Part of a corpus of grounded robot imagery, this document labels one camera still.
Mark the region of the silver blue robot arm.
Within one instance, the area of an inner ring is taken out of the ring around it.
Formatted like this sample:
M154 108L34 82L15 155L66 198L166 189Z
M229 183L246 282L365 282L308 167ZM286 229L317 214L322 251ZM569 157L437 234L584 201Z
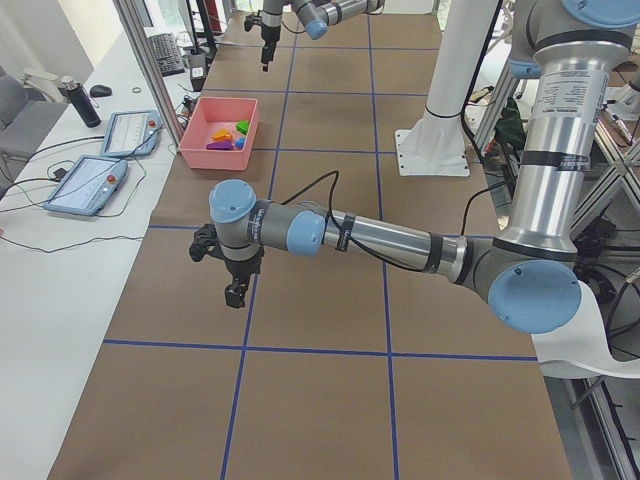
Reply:
M327 33L330 26L360 14L376 13L384 7L385 3L385 0L264 1L259 22L261 38L264 41L261 52L263 70L267 71L269 63L274 59L277 44L280 41L285 5L291 6L292 12L297 16L307 35L312 40L318 40Z
M484 58L501 1L452 1L425 113L398 130L397 159L409 155L410 175L453 174L466 166L461 127L476 67ZM258 20L265 41L263 70L273 61L283 8L312 40L330 26L381 11L385 1L264 1ZM264 247L315 256L321 245L356 247L408 271L439 274L475 291L499 320L530 334L567 324L581 305L573 272L570 228L611 71L626 61L639 23L639 1L516 1L506 66L517 79L539 79L507 226L489 239L421 232L333 210L338 172L321 176L281 205L256 198L238 179L209 195L212 224L194 234L189 253L221 259L232 275L227 306L245 306L251 275L260 273ZM329 207L291 203L336 175Z

